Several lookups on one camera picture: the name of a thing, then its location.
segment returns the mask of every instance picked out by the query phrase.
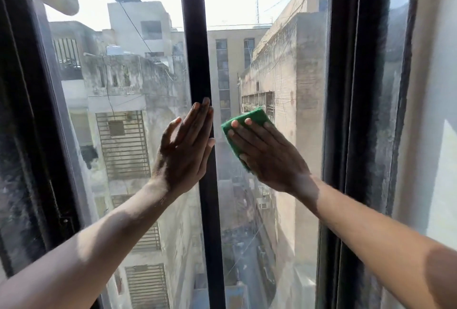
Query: dirty glass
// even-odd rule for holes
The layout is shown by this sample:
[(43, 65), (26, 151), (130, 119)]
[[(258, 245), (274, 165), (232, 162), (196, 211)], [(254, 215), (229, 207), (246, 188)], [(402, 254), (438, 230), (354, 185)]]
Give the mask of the dirty glass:
[[(72, 5), (72, 16), (59, 11)], [(163, 130), (191, 107), (181, 0), (33, 0), (33, 7), (78, 150), (85, 194), (77, 202), (86, 202), (87, 226), (145, 185)], [(107, 308), (198, 308), (194, 298), (208, 296), (198, 186), (140, 239), (106, 293)]]
[(220, 124), (264, 108), (320, 175), (328, 1), (205, 0), (228, 308), (314, 308), (317, 218), (247, 173)]

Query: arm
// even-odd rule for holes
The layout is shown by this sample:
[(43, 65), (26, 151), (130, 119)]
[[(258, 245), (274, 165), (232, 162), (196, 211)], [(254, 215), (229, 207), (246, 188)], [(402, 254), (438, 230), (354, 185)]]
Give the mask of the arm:
[(456, 251), (323, 183), (274, 126), (245, 123), (229, 135), (260, 181), (306, 205), (406, 307), (457, 308)]
[(127, 202), (79, 232), (0, 286), (2, 308), (89, 308), (111, 275), (164, 210), (206, 172), (209, 99), (195, 104), (163, 133), (150, 181)]

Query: green scouring pad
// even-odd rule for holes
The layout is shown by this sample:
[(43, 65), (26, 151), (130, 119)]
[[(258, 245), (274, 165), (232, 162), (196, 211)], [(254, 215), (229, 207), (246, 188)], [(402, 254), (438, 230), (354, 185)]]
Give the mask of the green scouring pad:
[(229, 121), (226, 121), (224, 122), (221, 127), (222, 127), (222, 131), (225, 133), (225, 137), (227, 138), (227, 141), (229, 142), (228, 144), (230, 144), (232, 150), (233, 150), (233, 153), (236, 155), (236, 157), (240, 160), (240, 162), (243, 164), (243, 166), (246, 168), (246, 170), (248, 172), (251, 172), (250, 168), (239, 158), (239, 155), (242, 154), (243, 152), (240, 150), (240, 148), (238, 148), (233, 142), (232, 142), (232, 139), (227, 135), (227, 133), (229, 132), (229, 130), (232, 127), (232, 121), (234, 120), (237, 120), (241, 125), (243, 125), (244, 127), (246, 127), (247, 129), (249, 129), (249, 126), (246, 126), (246, 124), (244, 123), (244, 121), (248, 118), (251, 118), (251, 120), (257, 124), (259, 124), (260, 126), (263, 126), (263, 124), (265, 122), (269, 122), (271, 123), (270, 119), (268, 118), (268, 116), (265, 114), (264, 110), (262, 109), (262, 107), (259, 107), (259, 108), (256, 108), (255, 110), (249, 112), (249, 113), (245, 113), (245, 114), (242, 114), (242, 115), (239, 115), (237, 117), (234, 117), (232, 119), (230, 119)]

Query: black window frame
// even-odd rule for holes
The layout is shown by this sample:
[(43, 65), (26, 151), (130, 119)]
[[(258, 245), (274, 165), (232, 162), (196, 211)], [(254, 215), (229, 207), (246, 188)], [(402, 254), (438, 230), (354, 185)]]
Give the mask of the black window frame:
[[(374, 92), (379, 79), (376, 60), (380, 28), (386, 22), (382, 5), (376, 1), (379, 0), (328, 0), (331, 20), (322, 176), (329, 185), (361, 202), (367, 201), (365, 192), (371, 180), (372, 159), (366, 140), (372, 127), (370, 120), (379, 108), (374, 105), (373, 94), (367, 92)], [(31, 0), (0, 0), (0, 3), (1, 35), (5, 43), (1, 49), (0, 73), (5, 92), (14, 96), (11, 109), (31, 162), (44, 221), (50, 231), (48, 249), (51, 249), (87, 224), (82, 174), (75, 161), (75, 145), (68, 141), (72, 139), (69, 116), (57, 108), (65, 103), (63, 91), (50, 82), (53, 75), (58, 75), (58, 67), (49, 56), (52, 48), (49, 28), (41, 27), (43, 38), (35, 28), (46, 23), (44, 9), (36, 14), (30, 12)], [(191, 99), (196, 102), (204, 96), (211, 97), (205, 3), (182, 0), (182, 4)], [(411, 18), (414, 4), (409, 14)], [(406, 41), (410, 41), (411, 28), (408, 27)], [(408, 63), (404, 68), (409, 70)], [(401, 94), (405, 97), (408, 72), (402, 74), (402, 83)], [(397, 122), (403, 120), (404, 103), (401, 108)], [(396, 136), (395, 141), (399, 142), (399, 134)], [(57, 144), (61, 145), (61, 151), (56, 149)], [(225, 308), (219, 210), (214, 209), (219, 206), (218, 196), (214, 194), (217, 192), (214, 152), (199, 188), (210, 306)], [(355, 306), (360, 296), (357, 286), (369, 286), (363, 283), (361, 267), (355, 255), (328, 228), (320, 225), (316, 307)], [(94, 307), (109, 307), (104, 295)]]

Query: forearm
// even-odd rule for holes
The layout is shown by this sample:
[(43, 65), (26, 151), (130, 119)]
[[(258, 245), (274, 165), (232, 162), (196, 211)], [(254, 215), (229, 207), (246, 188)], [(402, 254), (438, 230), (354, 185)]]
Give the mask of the forearm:
[[(452, 290), (457, 280), (455, 251), (341, 194), (317, 178), (308, 181), (303, 189), (298, 193), (301, 201), (403, 305), (414, 309), (439, 308), (437, 302), (457, 306)], [(447, 257), (434, 258), (439, 253)]]
[(89, 308), (172, 197), (163, 183), (152, 181), (4, 283), (2, 308)]

